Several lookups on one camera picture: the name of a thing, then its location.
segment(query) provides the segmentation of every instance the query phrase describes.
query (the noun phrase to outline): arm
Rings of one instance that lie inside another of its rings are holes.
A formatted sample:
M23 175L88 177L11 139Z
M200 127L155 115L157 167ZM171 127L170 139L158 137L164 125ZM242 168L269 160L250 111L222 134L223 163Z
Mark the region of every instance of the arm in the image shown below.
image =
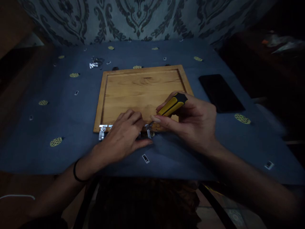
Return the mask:
M157 112L175 94L157 107ZM186 94L188 100L176 111L179 122L169 117L151 116L154 122L176 133L203 154L224 178L226 185L263 212L280 220L292 220L298 212L298 200L284 186L244 162L215 138L216 108L214 105Z
M121 113L106 138L76 165L76 176L81 180L91 178L107 165L120 161L133 151L153 142L136 140L145 122L140 112L128 110ZM54 183L34 201L29 216L38 218L64 210L85 186L74 178L72 164Z

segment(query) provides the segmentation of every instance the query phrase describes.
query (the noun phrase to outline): floor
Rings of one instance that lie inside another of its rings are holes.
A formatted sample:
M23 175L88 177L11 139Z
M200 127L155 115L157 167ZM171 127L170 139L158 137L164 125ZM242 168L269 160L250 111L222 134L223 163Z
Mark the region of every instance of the floor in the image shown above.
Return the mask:
M8 174L0 171L0 197L8 194L26 194L37 197L54 181L54 176L18 175ZM80 207L83 193L75 199L64 212L64 218L69 228L73 227L73 221ZM266 228L259 216L237 204L229 198L211 191L217 201L228 213L238 229L264 229ZM222 222L217 216L210 203L197 190L200 204L197 214L202 222L198 224L199 229L224 229ZM25 216L27 207L33 202L29 197L7 197L0 200L0 228L16 229L27 221Z

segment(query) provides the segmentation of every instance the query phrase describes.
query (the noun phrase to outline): hand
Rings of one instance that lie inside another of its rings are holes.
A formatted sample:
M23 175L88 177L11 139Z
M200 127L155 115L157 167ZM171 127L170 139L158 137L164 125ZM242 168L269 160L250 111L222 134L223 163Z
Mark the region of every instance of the hand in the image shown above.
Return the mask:
M157 107L157 113L176 93L172 92L165 102ZM185 105L173 113L179 117L179 122L161 115L151 115L150 118L177 134L194 150L203 153L217 142L215 138L216 107L184 92L179 93L185 94L188 99Z
M94 160L100 163L99 169L105 166L104 163L118 162L133 151L152 144L150 139L136 140L145 124L141 112L129 109L121 113L105 139L92 151Z

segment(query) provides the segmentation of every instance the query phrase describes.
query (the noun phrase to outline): left hand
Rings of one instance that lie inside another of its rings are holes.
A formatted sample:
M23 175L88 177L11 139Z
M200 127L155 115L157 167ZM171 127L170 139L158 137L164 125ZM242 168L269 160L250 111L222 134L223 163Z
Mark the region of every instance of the left hand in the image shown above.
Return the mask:
M105 139L92 150L99 169L122 160L139 148L152 144L150 139L136 140L145 124L141 112L129 109L121 113Z

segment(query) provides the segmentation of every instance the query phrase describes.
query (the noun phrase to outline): small metal part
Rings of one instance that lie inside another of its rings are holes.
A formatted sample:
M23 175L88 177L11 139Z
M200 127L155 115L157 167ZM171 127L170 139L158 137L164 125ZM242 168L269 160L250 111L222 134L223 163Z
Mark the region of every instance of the small metal part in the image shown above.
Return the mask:
M89 63L90 69L94 67L99 67L99 63Z
M149 124L149 125L148 125L148 124L145 124L145 129L146 129L146 131L147 131L147 136L148 136L148 138L151 139L152 137L151 137L151 135L150 135L150 130L151 130L150 124Z
M272 169L273 166L274 166L274 164L271 161L268 161L267 164L264 167L266 169L270 170L270 169Z
M93 67L100 67L104 63L104 61L105 60L103 58L96 58L92 56L92 63L89 64L90 69Z
M99 131L99 135L98 135L98 140L99 141L102 141L102 140L104 140L104 137L105 137L105 135L104 135L104 133L105 133L105 131L106 131L106 127L107 127L108 125L100 125L99 127L100 127L100 131Z

